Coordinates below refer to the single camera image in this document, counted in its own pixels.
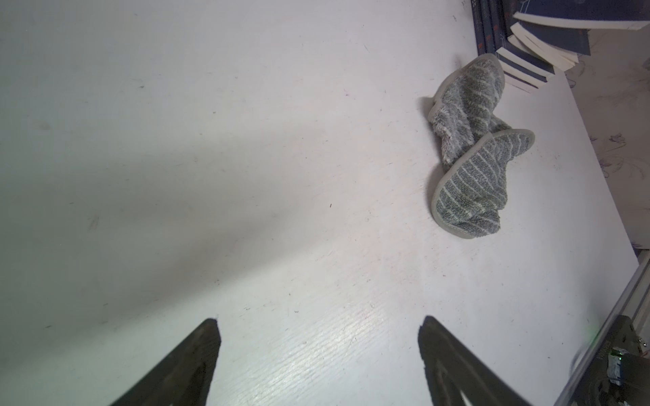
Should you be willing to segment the blue book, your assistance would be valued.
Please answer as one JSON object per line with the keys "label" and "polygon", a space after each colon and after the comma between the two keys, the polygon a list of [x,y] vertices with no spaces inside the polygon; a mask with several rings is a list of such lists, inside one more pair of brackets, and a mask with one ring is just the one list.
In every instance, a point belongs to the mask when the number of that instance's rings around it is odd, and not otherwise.
{"label": "blue book", "polygon": [[507,28],[511,45],[561,72],[576,66],[579,57],[591,55],[587,30],[536,25],[515,20],[509,21]]}
{"label": "blue book", "polygon": [[497,50],[498,58],[519,79],[530,79],[533,82],[546,83],[548,78],[555,74],[554,67],[533,55],[506,44]]}
{"label": "blue book", "polygon": [[513,17],[536,25],[580,30],[641,30],[649,25],[649,1],[520,1]]}

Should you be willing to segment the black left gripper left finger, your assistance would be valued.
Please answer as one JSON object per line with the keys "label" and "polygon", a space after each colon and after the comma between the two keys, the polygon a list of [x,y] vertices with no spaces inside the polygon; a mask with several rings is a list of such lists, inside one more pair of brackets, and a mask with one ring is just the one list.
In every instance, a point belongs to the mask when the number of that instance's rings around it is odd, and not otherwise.
{"label": "black left gripper left finger", "polygon": [[221,346],[218,322],[203,321],[115,405],[207,404]]}

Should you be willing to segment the grey patterned cloth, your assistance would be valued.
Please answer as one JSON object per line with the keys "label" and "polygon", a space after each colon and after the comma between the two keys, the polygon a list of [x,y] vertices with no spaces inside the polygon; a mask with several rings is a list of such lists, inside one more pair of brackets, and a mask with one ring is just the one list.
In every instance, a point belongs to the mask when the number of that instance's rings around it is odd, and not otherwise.
{"label": "grey patterned cloth", "polygon": [[442,82],[428,112],[443,168],[431,198],[433,219],[465,240],[499,232],[507,166],[535,142],[531,130],[512,128],[495,115],[504,86],[499,59],[481,55]]}

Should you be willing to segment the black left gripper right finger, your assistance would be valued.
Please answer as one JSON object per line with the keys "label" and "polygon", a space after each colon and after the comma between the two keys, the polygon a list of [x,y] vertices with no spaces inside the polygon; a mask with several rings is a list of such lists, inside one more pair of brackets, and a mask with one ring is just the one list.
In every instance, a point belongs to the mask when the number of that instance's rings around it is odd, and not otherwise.
{"label": "black left gripper right finger", "polygon": [[529,404],[435,317],[425,317],[418,345],[434,405]]}

